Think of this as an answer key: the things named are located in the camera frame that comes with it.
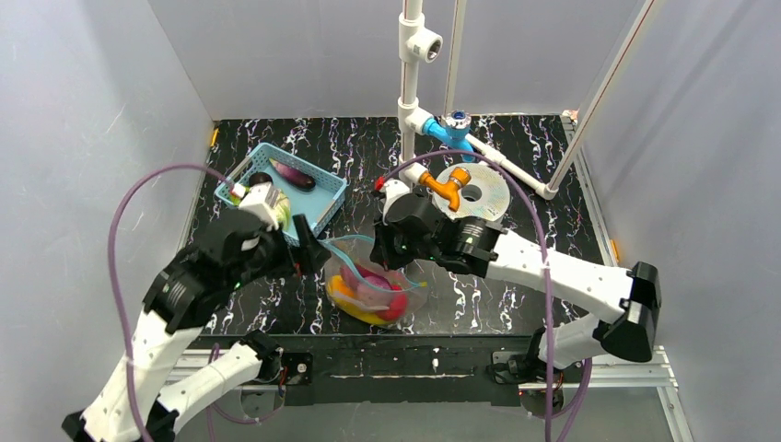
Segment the white pvc pipe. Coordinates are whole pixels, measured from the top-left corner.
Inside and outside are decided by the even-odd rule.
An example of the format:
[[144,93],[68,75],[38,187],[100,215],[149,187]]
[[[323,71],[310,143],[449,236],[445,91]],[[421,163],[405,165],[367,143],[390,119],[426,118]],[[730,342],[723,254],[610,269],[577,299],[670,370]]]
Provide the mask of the white pvc pipe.
[[[404,20],[417,20],[423,14],[423,0],[402,0],[402,16]],[[402,31],[399,31],[400,50],[404,44]],[[418,61],[405,62],[402,59],[402,96],[399,109],[399,129],[402,132],[402,161],[414,158],[415,133],[404,121],[406,115],[412,111],[412,106],[417,100]]]
[[544,183],[539,182],[536,178],[532,177],[530,174],[526,173],[523,169],[516,166],[512,161],[507,159],[507,157],[505,157],[498,150],[480,141],[480,139],[478,139],[472,134],[466,135],[466,141],[468,141],[470,145],[472,145],[475,149],[477,149],[478,152],[488,157],[488,159],[491,159],[499,163],[499,166],[501,166],[502,168],[504,168],[504,170],[509,172],[510,175],[521,180],[524,184],[531,187],[540,196],[542,196],[542,192],[545,192]]
[[402,0],[402,12],[404,19],[417,20],[423,14],[423,0]]
[[602,79],[602,83],[597,89],[597,93],[594,94],[594,98],[589,103],[586,111],[582,114],[578,114],[578,125],[577,129],[575,130],[575,135],[572,137],[572,142],[569,144],[569,147],[567,148],[564,157],[559,163],[559,166],[556,168],[554,175],[551,177],[551,182],[547,184],[547,192],[551,195],[551,198],[553,198],[553,195],[556,195],[558,192],[559,186],[566,177],[566,173],[569,171],[569,168],[572,167],[572,163],[575,161],[577,152],[580,150],[580,147],[583,146],[583,143],[581,142],[583,131],[585,131],[586,126],[589,125],[591,115],[600,105],[602,97],[605,95],[605,92],[607,91],[608,86],[610,85],[613,76],[615,75],[615,71],[618,70],[618,67],[621,65],[624,56],[627,52],[629,52],[630,47],[637,43],[638,39],[636,36],[639,34],[641,28],[651,21],[650,19],[647,20],[647,17],[650,17],[652,12],[655,13],[658,11],[662,4],[664,4],[664,0],[646,0],[646,2],[640,8],[640,13],[637,14],[635,22],[632,24],[632,27],[626,34],[626,38],[621,44],[621,48],[618,50],[618,53],[616,53],[610,69],[608,69],[607,74]]
[[402,129],[402,162],[409,161],[414,157],[414,131],[409,128]]
[[417,97],[418,62],[402,62],[402,104],[413,104]]
[[456,75],[459,72],[464,17],[466,17],[466,0],[456,0],[456,12],[453,14],[453,41],[450,45],[450,60],[448,62],[448,82],[445,85],[445,112],[443,115],[454,111],[453,101],[456,96]]

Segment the blue basket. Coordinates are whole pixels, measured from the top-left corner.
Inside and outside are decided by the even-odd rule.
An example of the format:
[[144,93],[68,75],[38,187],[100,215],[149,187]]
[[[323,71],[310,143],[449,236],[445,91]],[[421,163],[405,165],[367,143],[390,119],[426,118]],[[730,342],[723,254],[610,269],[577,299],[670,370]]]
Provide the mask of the blue basket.
[[[315,188],[311,192],[302,192],[293,187],[276,173],[269,158],[310,175],[315,179]],[[284,192],[288,200],[290,200],[291,214],[306,215],[309,228],[312,229],[315,237],[322,232],[336,214],[336,211],[339,210],[339,207],[344,204],[344,190],[347,188],[347,180],[320,169],[295,155],[289,154],[275,145],[260,143],[252,149],[250,154],[227,177],[235,180],[237,176],[241,176],[241,179],[237,182],[246,186],[250,182],[250,175],[255,172],[265,172],[271,175],[274,180],[274,187]],[[217,186],[215,196],[227,204],[228,207],[236,207],[229,199],[228,188],[225,183],[220,183]],[[288,244],[298,245],[298,234],[292,225],[284,233]]]

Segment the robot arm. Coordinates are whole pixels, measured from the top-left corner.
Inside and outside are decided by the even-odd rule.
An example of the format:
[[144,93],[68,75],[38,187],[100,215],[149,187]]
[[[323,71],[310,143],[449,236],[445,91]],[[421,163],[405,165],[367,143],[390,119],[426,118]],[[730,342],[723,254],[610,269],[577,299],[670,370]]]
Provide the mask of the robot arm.
[[[192,376],[165,386],[169,372],[230,294],[259,277],[313,273],[330,257],[306,218],[294,217],[300,246],[287,245],[270,216],[226,211],[192,245],[181,250],[152,283],[132,338],[134,391],[146,429],[156,442],[172,441],[193,416],[238,385],[257,378],[277,345],[260,331]],[[128,402],[127,355],[99,396],[68,415],[63,430],[78,441],[124,442],[140,437]]]
[[[373,262],[398,269],[412,260],[436,262],[448,271],[474,274],[543,290],[543,270],[551,268],[557,297],[589,311],[556,327],[557,369],[609,353],[634,362],[652,356],[661,300],[657,269],[639,262],[632,270],[607,267],[548,250],[475,216],[449,219],[425,193],[411,192],[399,180],[383,184],[385,206],[375,221]],[[521,361],[517,378],[533,380],[544,370],[546,346],[540,329]]]

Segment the black marble surface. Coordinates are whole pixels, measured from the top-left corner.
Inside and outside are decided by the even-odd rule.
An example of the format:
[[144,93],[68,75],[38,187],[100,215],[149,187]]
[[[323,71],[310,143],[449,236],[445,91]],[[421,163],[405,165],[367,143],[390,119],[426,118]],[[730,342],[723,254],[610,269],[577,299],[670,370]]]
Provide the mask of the black marble surface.
[[[474,118],[474,133],[502,151],[510,160],[547,182],[566,149],[558,116],[484,116]],[[362,233],[371,236],[379,205],[369,192],[374,180],[397,163],[400,136],[395,118],[332,118],[284,120],[231,120],[219,124],[219,135],[209,166],[230,172],[260,142],[277,145],[348,181],[342,209],[321,237]],[[444,149],[433,138],[418,136],[420,154]],[[435,158],[425,164],[436,175],[458,157]],[[192,220],[198,226],[219,216],[225,207],[214,196],[216,182],[205,180]],[[527,189],[542,225],[548,247],[591,262],[601,263],[583,193],[571,169],[556,197],[545,202]],[[523,204],[511,204],[504,225],[534,240],[531,219]],[[501,281],[454,275],[439,268],[427,278],[425,306],[391,330],[371,327],[332,305],[320,274],[304,278],[259,280],[234,293],[225,310],[214,315],[204,333],[245,334],[260,328],[268,333],[520,333],[542,326],[544,295],[527,287]],[[555,321],[572,320],[582,311],[568,303],[554,303]]]

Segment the white wall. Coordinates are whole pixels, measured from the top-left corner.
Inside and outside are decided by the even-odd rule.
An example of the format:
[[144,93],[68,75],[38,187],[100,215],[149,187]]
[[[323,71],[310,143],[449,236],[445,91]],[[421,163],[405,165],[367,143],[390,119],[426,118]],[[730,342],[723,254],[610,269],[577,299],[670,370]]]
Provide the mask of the white wall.
[[[214,120],[396,115],[402,4],[389,0],[150,0]],[[425,3],[449,35],[453,2]],[[421,68],[421,106],[445,103],[448,50]]]
[[660,269],[700,441],[779,435],[780,29],[774,0],[669,0],[585,132],[624,264]]
[[577,109],[642,0],[471,0],[455,105],[473,113]]
[[[204,161],[211,122],[147,2],[0,3],[0,439],[65,440],[63,418],[122,354],[105,263],[113,210],[152,168]],[[196,185],[161,178],[121,225],[134,316]]]
[[[149,0],[213,119],[396,115],[399,0]],[[445,48],[421,67],[444,109],[454,0],[425,0]],[[588,95],[637,0],[472,0],[456,104],[557,113]]]

